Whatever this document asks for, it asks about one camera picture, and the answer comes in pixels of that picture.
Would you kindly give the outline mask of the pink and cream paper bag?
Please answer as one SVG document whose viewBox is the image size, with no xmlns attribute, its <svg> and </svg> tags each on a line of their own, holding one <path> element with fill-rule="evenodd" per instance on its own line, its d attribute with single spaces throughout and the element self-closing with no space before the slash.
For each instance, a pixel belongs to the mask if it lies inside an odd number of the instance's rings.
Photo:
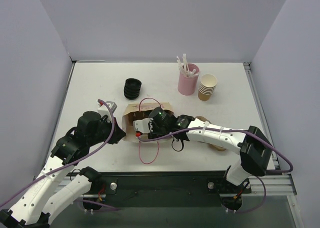
<svg viewBox="0 0 320 228">
<path fill-rule="evenodd" d="M 138 148 L 139 159 L 144 165 L 150 165 L 155 162 L 160 151 L 160 144 L 167 143 L 170 140 L 169 138 L 164 138 L 159 141 L 151 141 L 161 136 L 159 129 L 152 124 L 153 119 L 149 117 L 155 108 L 162 108 L 169 115 L 174 114 L 173 107 L 169 102 L 159 102 L 155 98 L 147 97 L 138 103 L 128 104 L 121 121 L 122 129 L 126 133 L 123 140 L 134 144 Z M 146 162 L 142 159 L 142 142 L 139 140 L 140 138 L 144 140 L 144 144 L 156 144 L 157 150 L 153 160 Z"/>
</svg>

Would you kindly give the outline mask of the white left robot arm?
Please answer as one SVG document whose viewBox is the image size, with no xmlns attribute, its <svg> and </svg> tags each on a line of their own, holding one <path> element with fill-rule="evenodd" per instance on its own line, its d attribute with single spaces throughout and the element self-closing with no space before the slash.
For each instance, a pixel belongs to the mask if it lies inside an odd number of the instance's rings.
<svg viewBox="0 0 320 228">
<path fill-rule="evenodd" d="M 62 180 L 83 160 L 92 146 L 99 143 L 117 144 L 125 137 L 113 110 L 100 107 L 86 111 L 77 126 L 60 138 L 34 183 L 9 209 L 0 211 L 0 222 L 5 227 L 50 227 L 55 218 L 78 197 L 101 189 L 102 175 L 85 167 L 60 191 Z"/>
</svg>

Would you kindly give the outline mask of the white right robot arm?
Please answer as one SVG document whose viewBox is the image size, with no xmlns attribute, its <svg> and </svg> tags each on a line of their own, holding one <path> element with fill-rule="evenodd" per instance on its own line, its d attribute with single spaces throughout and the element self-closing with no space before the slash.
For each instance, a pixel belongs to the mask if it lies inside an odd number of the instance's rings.
<svg viewBox="0 0 320 228">
<path fill-rule="evenodd" d="M 248 129 L 219 127 L 188 115 L 175 117 L 161 107 L 152 110 L 148 118 L 148 138 L 170 135 L 177 141 L 203 142 L 239 155 L 239 161 L 227 169 L 221 180 L 223 189 L 228 192 L 237 189 L 250 176 L 266 175 L 272 154 L 271 144 L 255 126 Z"/>
</svg>

